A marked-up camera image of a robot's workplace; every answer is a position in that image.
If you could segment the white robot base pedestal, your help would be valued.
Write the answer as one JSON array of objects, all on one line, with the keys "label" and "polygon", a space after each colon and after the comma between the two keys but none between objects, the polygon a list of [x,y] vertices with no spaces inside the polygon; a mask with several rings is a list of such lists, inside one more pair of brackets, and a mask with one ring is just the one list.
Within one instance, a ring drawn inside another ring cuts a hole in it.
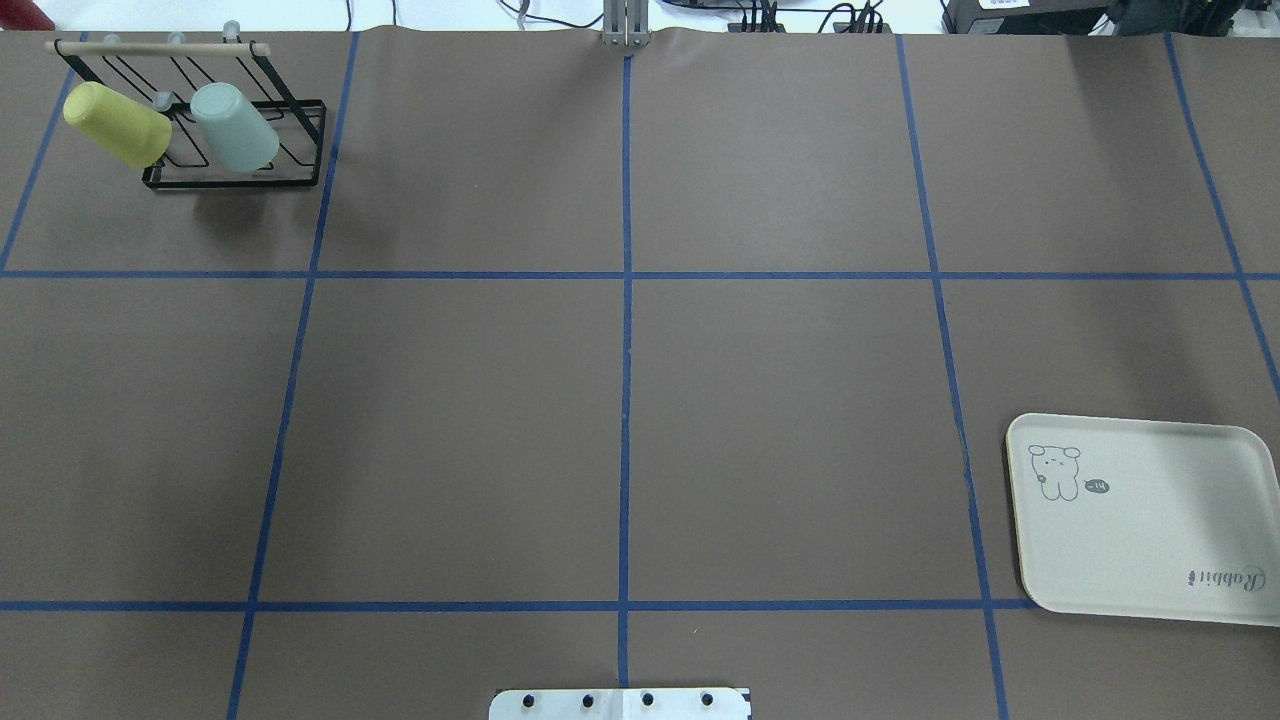
[{"label": "white robot base pedestal", "polygon": [[750,691],[731,687],[509,689],[489,719],[751,719]]}]

